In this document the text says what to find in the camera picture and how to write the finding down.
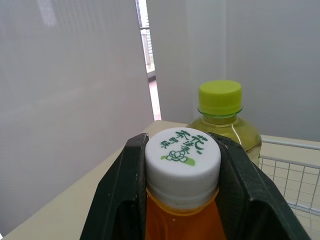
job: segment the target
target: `green tea bottle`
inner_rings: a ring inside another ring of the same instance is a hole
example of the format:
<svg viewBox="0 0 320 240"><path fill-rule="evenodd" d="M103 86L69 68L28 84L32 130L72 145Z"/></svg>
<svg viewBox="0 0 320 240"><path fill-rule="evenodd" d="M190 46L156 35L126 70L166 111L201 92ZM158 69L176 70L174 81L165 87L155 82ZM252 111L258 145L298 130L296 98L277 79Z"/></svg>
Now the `green tea bottle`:
<svg viewBox="0 0 320 240"><path fill-rule="evenodd" d="M259 166L261 136L249 122L238 117L241 112L242 88L230 80L209 81L199 88L201 117L187 125L188 128L228 137L241 144L250 160Z"/></svg>

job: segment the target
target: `flower logo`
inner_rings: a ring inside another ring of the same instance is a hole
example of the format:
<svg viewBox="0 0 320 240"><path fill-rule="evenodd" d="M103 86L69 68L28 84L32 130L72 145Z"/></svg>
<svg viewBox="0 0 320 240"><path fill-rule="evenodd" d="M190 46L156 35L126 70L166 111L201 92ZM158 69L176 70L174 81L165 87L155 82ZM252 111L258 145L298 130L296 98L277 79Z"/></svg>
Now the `flower logo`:
<svg viewBox="0 0 320 240"><path fill-rule="evenodd" d="M184 151L170 151L169 155L165 158L167 160L180 161L184 163L187 161Z"/></svg>
<svg viewBox="0 0 320 240"><path fill-rule="evenodd" d="M181 162L190 166L195 166L196 161L188 156L185 156L185 151L170 151L169 155L162 156L161 159L169 161Z"/></svg>

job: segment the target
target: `orange liquid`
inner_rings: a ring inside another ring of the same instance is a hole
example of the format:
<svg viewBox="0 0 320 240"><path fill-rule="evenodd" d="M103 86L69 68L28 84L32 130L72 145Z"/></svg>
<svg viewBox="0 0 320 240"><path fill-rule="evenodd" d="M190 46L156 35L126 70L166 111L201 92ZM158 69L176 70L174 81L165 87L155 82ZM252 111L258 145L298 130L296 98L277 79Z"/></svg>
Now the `orange liquid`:
<svg viewBox="0 0 320 240"><path fill-rule="evenodd" d="M215 196L204 206L180 210L148 192L145 240L226 240Z"/></svg>

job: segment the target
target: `bottle cap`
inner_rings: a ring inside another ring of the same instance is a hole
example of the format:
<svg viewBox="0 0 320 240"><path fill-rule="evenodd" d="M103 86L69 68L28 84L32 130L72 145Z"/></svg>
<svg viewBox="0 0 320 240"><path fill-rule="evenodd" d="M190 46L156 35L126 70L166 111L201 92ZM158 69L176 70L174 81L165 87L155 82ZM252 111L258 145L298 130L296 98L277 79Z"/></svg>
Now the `bottle cap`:
<svg viewBox="0 0 320 240"><path fill-rule="evenodd" d="M145 147L147 188L172 208L201 207L217 190L220 161L218 144L204 132L186 127L161 131Z"/></svg>
<svg viewBox="0 0 320 240"><path fill-rule="evenodd" d="M237 114L241 107L240 83L230 80L208 81L199 87L199 112L204 115Z"/></svg>

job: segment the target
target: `lime green bottle cap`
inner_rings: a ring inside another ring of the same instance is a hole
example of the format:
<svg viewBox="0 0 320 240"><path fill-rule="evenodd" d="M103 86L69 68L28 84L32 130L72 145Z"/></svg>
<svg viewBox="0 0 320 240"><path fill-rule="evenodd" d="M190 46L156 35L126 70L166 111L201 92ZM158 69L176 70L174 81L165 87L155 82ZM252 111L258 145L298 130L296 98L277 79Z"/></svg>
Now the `lime green bottle cap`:
<svg viewBox="0 0 320 240"><path fill-rule="evenodd" d="M204 115L228 116L239 113L242 88L230 80L208 81L199 87L199 112Z"/></svg>

